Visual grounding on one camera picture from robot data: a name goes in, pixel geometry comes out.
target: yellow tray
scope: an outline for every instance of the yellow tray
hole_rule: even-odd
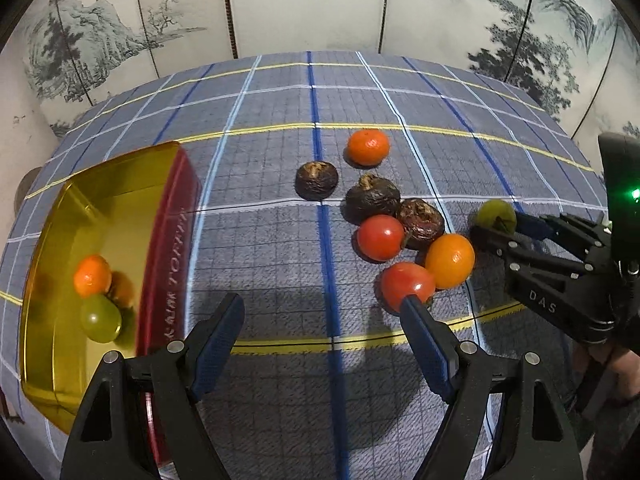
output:
[[[167,142],[82,171],[60,190],[31,261],[19,341],[24,394],[65,433],[71,430],[84,391],[105,352],[115,349],[132,357],[149,351],[150,339],[157,342],[164,337],[157,334],[163,331],[162,322],[150,320],[153,316],[164,319],[166,305],[158,297],[166,293],[165,280],[154,296],[155,285],[145,285],[145,273],[147,281],[153,281],[158,272],[162,274],[162,262],[156,260],[171,261],[171,254],[158,247],[172,246],[172,221],[182,222],[178,227],[188,242],[197,187],[180,144]],[[123,307],[122,333],[108,344],[89,340],[79,322],[81,299],[72,276],[89,254],[101,254],[110,264],[118,303]],[[154,261],[147,261],[148,254]],[[178,304],[188,257],[188,251],[181,251],[179,262],[170,262],[180,265],[179,280],[174,280]],[[144,312],[141,295],[150,299]],[[181,305],[179,310],[170,313],[173,317],[168,322],[178,325]],[[167,334],[167,339],[180,337],[181,330]]]

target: dried mangosteen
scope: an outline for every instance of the dried mangosteen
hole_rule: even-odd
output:
[[[408,198],[398,209],[398,220],[407,233],[407,248],[425,251],[444,233],[444,218],[421,198]]]
[[[344,202],[345,218],[361,224],[373,215],[394,216],[400,205],[400,191],[390,180],[366,173],[347,191]]]
[[[306,162],[298,168],[294,187],[305,200],[324,200],[338,185],[338,170],[324,160]]]

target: white wall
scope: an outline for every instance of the white wall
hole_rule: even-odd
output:
[[[0,243],[8,237],[15,191],[24,175],[42,166],[58,139],[27,83],[14,36],[0,53]]]

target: human hand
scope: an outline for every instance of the human hand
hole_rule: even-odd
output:
[[[618,394],[623,399],[631,399],[640,394],[640,356],[627,348],[613,343],[583,346],[574,345],[574,369],[583,374],[587,371],[590,358],[604,364],[618,375]]]

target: red tomato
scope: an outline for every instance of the red tomato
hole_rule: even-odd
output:
[[[424,303],[436,291],[433,275],[411,262],[398,262],[385,269],[380,286],[386,303],[396,312],[400,312],[400,303],[405,297],[415,294]]]
[[[377,262],[386,262],[401,251],[404,227],[392,216],[375,215],[367,218],[358,228],[356,239],[365,256]]]

